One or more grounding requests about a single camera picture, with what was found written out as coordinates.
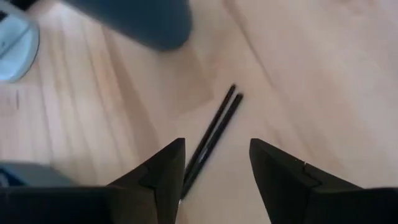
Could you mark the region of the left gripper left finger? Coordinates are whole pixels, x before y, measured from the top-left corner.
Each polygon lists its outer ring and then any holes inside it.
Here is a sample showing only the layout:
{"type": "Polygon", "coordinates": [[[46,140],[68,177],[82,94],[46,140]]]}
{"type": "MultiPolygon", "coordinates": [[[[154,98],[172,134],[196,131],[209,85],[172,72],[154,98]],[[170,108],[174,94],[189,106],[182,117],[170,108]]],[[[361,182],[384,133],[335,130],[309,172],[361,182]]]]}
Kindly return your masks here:
{"type": "Polygon", "coordinates": [[[35,163],[1,162],[1,223],[175,223],[185,168],[177,138],[108,185],[35,163]]]}

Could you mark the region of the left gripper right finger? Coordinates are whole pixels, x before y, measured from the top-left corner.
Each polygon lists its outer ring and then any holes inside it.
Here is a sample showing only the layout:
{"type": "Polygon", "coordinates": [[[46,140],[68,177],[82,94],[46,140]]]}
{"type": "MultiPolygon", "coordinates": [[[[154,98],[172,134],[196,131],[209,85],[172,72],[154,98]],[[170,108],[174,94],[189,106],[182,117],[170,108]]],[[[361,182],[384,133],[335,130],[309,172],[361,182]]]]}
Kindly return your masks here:
{"type": "Polygon", "coordinates": [[[395,187],[359,187],[258,138],[249,157],[272,223],[397,223],[395,187]]]}

